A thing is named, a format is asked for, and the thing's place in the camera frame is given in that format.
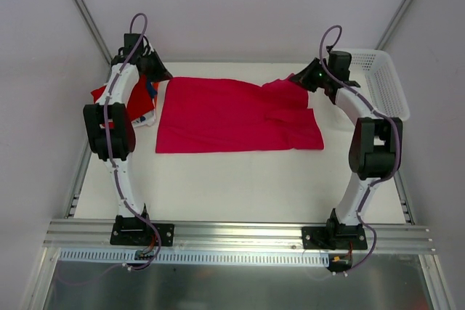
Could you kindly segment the crimson pink t-shirt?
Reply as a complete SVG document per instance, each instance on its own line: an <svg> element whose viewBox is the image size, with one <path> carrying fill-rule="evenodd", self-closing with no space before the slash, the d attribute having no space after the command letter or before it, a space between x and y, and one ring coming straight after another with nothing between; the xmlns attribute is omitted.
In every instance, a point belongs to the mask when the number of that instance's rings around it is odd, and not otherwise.
<svg viewBox="0 0 465 310"><path fill-rule="evenodd" d="M197 154L323 150L309 94L289 78L261 86L225 78L168 82L155 151Z"/></svg>

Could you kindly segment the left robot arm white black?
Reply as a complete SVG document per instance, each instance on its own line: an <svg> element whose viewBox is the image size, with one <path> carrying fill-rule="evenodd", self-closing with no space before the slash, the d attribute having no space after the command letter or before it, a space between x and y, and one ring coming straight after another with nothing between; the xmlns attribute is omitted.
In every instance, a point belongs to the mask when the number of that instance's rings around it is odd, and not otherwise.
<svg viewBox="0 0 465 310"><path fill-rule="evenodd" d="M147 243L156 228L132 178L135 128L155 123L158 85L171 77L145 34L126 33L109 81L83 109L90 149L108 169L118 198L114 234L126 234L137 245Z"/></svg>

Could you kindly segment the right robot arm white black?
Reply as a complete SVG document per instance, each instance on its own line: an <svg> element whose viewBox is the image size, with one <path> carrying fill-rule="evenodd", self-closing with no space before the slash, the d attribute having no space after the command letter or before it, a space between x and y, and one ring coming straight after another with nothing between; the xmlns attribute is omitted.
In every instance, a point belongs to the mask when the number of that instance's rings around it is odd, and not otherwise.
<svg viewBox="0 0 465 310"><path fill-rule="evenodd" d="M379 185L400 167L403 122L381 114L363 96L359 83L349 78L351 62L349 52L332 51L291 78L309 92L322 89L355 127L348 154L349 184L325 225L302 228L306 250L367 250L363 211Z"/></svg>

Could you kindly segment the white perforated plastic basket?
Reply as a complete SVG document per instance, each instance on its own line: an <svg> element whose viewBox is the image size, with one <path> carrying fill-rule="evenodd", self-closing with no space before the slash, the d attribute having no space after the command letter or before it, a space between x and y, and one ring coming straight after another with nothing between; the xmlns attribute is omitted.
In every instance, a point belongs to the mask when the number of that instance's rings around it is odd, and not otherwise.
<svg viewBox="0 0 465 310"><path fill-rule="evenodd" d="M357 81L363 95L381 113L407 121L410 110L392 58L375 49L342 49L352 55L350 80Z"/></svg>

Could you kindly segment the folded red t-shirt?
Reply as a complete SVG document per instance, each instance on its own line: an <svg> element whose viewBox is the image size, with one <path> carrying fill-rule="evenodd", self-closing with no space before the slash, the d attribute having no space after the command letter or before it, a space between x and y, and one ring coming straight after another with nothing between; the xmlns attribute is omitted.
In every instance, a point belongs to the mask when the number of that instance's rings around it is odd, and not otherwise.
<svg viewBox="0 0 465 310"><path fill-rule="evenodd" d="M151 83L136 70L113 71L110 80L91 95L94 102L84 106L83 114L86 125L96 129L132 124L131 111L151 110L156 102Z"/></svg>

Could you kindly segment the folded white t-shirt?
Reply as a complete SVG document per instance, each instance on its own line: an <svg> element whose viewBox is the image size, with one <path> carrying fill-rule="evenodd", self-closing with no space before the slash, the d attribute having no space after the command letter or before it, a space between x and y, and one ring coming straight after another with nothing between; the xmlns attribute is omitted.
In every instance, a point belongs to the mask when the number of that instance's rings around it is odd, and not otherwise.
<svg viewBox="0 0 465 310"><path fill-rule="evenodd" d="M155 124L157 120L155 108L151 110L133 110L130 112L129 116L134 128L139 128L143 126L151 127Z"/></svg>

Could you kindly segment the left aluminium frame post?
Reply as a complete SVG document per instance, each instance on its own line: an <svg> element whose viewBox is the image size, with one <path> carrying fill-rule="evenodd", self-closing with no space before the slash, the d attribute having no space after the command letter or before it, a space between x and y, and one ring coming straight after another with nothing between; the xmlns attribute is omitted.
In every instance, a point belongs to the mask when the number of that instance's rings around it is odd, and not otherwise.
<svg viewBox="0 0 465 310"><path fill-rule="evenodd" d="M100 54L102 55L104 61L106 61L107 64L110 64L112 60L110 50L108 48L108 45L105 43L105 40L96 22L94 21L92 13L90 12L85 0L72 0L72 2L74 3L78 13L80 14L81 19L83 20L87 30L93 38L94 43L97 49L99 50Z"/></svg>

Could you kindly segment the aluminium frame post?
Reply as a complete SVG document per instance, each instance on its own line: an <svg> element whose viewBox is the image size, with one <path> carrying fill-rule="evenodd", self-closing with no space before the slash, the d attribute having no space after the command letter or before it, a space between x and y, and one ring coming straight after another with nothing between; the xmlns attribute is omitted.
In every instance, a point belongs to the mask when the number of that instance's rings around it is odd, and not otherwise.
<svg viewBox="0 0 465 310"><path fill-rule="evenodd" d="M401 22L403 21L404 17L407 15L409 9L411 8L412 4L415 0L402 0L400 5L396 9L395 13L393 14L391 20L389 21L388 26L385 28L384 32L379 39L376 49L377 50L384 50L386 49L389 42L394 37L397 29L399 28Z"/></svg>
<svg viewBox="0 0 465 310"><path fill-rule="evenodd" d="M85 0L72 0L72 2L74 3L78 13L80 14L81 19L83 20L87 30L93 38L94 43L97 49L99 50L100 54L102 55L104 61L106 61L107 64L110 64L112 60L110 50L108 48L108 45L105 43L105 40L96 22L94 21L92 13L90 12Z"/></svg>

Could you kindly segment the right aluminium frame post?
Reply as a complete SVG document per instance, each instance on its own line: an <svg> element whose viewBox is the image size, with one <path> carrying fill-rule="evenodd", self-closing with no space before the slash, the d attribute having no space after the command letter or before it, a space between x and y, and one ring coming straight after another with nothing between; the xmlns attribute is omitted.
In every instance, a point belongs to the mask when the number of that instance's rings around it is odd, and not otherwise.
<svg viewBox="0 0 465 310"><path fill-rule="evenodd" d="M407 15L409 9L411 8L412 4L415 0L402 0L400 5L396 9L395 13L393 14L391 20L389 21L388 26L385 28L384 32L379 39L376 49L377 50L384 50L386 49L389 42L394 37L397 29L399 28L401 22L403 21L404 17Z"/></svg>

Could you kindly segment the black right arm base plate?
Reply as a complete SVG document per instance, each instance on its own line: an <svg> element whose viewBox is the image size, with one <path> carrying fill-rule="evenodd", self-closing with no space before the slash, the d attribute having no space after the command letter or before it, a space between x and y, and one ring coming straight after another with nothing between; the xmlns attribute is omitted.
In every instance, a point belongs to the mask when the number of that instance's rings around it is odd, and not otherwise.
<svg viewBox="0 0 465 310"><path fill-rule="evenodd" d="M367 250L365 230L360 224L337 227L302 227L302 243L305 250Z"/></svg>

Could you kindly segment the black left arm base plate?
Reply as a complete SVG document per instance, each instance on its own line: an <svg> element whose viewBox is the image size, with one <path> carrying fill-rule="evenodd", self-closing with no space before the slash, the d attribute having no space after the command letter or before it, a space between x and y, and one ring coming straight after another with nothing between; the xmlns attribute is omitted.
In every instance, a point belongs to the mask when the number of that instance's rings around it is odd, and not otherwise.
<svg viewBox="0 0 465 310"><path fill-rule="evenodd" d="M153 224L160 238L151 227L137 217L117 216L110 235L110 244L117 246L171 247L174 238L173 224Z"/></svg>

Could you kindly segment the aluminium mounting rail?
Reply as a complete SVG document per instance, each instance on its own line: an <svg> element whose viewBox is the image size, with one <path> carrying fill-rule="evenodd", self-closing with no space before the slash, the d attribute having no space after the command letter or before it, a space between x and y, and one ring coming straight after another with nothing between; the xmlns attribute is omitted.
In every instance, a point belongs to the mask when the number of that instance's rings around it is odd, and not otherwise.
<svg viewBox="0 0 465 310"><path fill-rule="evenodd" d="M222 223L173 221L175 250L291 252L305 250L302 227L315 224ZM110 247L113 221L54 219L43 246L69 248ZM434 255L436 246L428 227L411 224L374 224L366 230L368 247L376 253Z"/></svg>

